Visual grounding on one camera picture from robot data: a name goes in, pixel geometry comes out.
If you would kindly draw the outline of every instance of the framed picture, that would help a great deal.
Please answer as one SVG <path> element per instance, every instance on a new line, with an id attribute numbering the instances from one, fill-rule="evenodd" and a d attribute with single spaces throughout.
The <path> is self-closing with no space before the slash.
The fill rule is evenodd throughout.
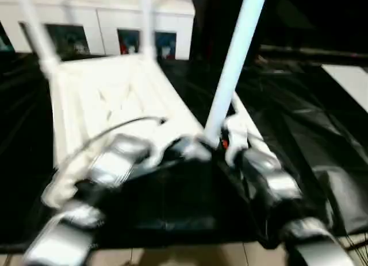
<path id="1" fill-rule="evenodd" d="M 0 23 L 0 52 L 14 52 L 14 48 Z"/>
<path id="2" fill-rule="evenodd" d="M 31 49 L 34 51 L 35 49 L 25 24 L 20 22 L 20 26 L 22 27 Z M 82 26 L 45 24 L 45 27 L 51 36 L 57 53 L 74 53 L 80 55 L 88 55 L 90 53 L 85 31 Z"/>
<path id="3" fill-rule="evenodd" d="M 136 53 L 139 50 L 139 31 L 118 29 L 120 54 Z M 164 59 L 175 59 L 177 34 L 171 32 L 156 32 L 155 45 L 157 55 Z"/>

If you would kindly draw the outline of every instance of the white pole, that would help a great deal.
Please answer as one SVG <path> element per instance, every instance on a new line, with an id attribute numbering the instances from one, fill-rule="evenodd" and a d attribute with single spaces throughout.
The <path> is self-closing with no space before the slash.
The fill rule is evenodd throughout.
<path id="1" fill-rule="evenodd" d="M 265 0 L 243 0 L 241 5 L 205 127 L 205 135 L 214 146 L 219 144 L 221 126 L 229 110 L 264 2 Z"/>
<path id="2" fill-rule="evenodd" d="M 140 33 L 140 52 L 146 58 L 154 59 L 156 57 L 156 48 L 154 44 L 152 0 L 141 0 L 142 10 L 142 31 Z"/>
<path id="3" fill-rule="evenodd" d="M 26 29 L 39 56 L 41 69 L 45 76 L 51 79 L 52 74 L 55 73 L 60 62 L 52 40 L 46 32 L 45 27 L 40 23 L 32 2 L 30 0 L 18 1 L 27 21 Z"/>

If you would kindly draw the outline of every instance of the black table covering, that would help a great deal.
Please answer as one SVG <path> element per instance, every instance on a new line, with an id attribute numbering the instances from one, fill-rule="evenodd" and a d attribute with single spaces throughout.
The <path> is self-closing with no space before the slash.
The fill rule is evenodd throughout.
<path id="1" fill-rule="evenodd" d="M 0 251 L 22 252 L 50 214 L 40 194 L 53 174 L 52 109 L 33 55 L 4 53 L 0 61 Z M 160 65 L 205 125 L 221 69 L 200 61 Z M 243 71 L 237 93 L 331 231 L 366 232 L 367 113 L 308 65 L 255 64 Z M 133 180 L 111 210 L 99 248 L 255 238 L 243 200 L 217 164 L 178 165 Z"/>

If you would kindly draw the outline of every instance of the black cable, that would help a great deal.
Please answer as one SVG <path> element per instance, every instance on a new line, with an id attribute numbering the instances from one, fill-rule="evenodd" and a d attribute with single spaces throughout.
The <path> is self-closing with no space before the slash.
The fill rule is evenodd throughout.
<path id="1" fill-rule="evenodd" d="M 354 246 L 354 242 L 352 241 L 352 239 L 350 238 L 349 235 L 346 235 L 346 239 L 347 239 L 347 241 L 348 241 L 348 243 L 349 243 L 350 246 Z M 361 263 L 363 265 L 368 265 L 368 262 L 364 259 L 364 256 L 360 252 L 360 250 L 359 249 L 355 249 L 354 251 L 358 255 L 358 258 L 360 259 Z"/>
<path id="2" fill-rule="evenodd" d="M 367 242 L 367 234 L 366 233 L 364 233 L 364 240 Z M 367 244 L 365 245 L 365 249 L 366 249 L 366 256 L 367 256 L 367 260 L 368 260 Z"/>
<path id="3" fill-rule="evenodd" d="M 11 261 L 12 258 L 13 258 L 13 255 L 7 255 L 4 263 L 2 264 L 2 266 L 9 266 L 12 263 L 12 261 Z"/>
<path id="4" fill-rule="evenodd" d="M 123 127 L 125 125 L 131 124 L 133 122 L 136 121 L 145 121 L 145 120 L 155 120 L 160 124 L 163 124 L 166 122 L 166 119 L 164 118 L 160 118 L 160 117 L 140 117 L 140 118 L 134 118 L 131 119 L 130 121 L 125 121 L 122 122 L 120 124 L 114 125 L 109 129 L 106 129 L 104 131 L 102 131 L 101 133 L 97 134 L 96 136 L 94 136 L 93 138 L 90 138 L 89 140 L 87 140 L 82 146 L 80 146 L 79 148 L 77 148 L 72 154 L 68 155 L 60 164 L 59 167 L 57 169 L 57 172 L 62 172 L 63 169 L 65 169 L 66 167 L 68 167 L 68 165 L 77 157 L 79 156 L 83 151 L 85 151 L 93 142 L 97 141 L 98 139 L 100 139 L 101 137 L 103 137 L 104 135 L 110 133 L 111 131 L 114 131 L 120 127 Z"/>
<path id="5" fill-rule="evenodd" d="M 246 260 L 247 260 L 247 266 L 249 266 L 249 262 L 248 262 L 248 256 L 247 256 L 247 251 L 246 251 L 246 247 L 244 246 L 244 243 L 242 242 L 243 244 L 243 250 L 244 250 L 244 253 L 246 254 Z"/>

